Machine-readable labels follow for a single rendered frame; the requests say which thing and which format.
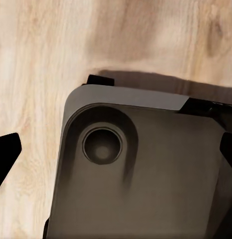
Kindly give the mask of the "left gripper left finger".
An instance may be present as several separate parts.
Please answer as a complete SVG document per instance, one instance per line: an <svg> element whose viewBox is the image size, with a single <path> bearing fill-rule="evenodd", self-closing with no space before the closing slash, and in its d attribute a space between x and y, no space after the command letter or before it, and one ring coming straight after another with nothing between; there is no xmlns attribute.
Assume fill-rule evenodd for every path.
<svg viewBox="0 0 232 239"><path fill-rule="evenodd" d="M18 133L0 137L0 186L22 151Z"/></svg>

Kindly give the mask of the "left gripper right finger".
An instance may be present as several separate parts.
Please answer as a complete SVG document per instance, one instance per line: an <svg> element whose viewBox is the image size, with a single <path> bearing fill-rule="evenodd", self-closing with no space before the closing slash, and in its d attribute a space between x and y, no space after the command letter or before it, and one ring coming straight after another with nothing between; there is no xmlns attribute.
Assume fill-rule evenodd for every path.
<svg viewBox="0 0 232 239"><path fill-rule="evenodd" d="M220 151L232 167L232 133L224 132L220 143Z"/></svg>

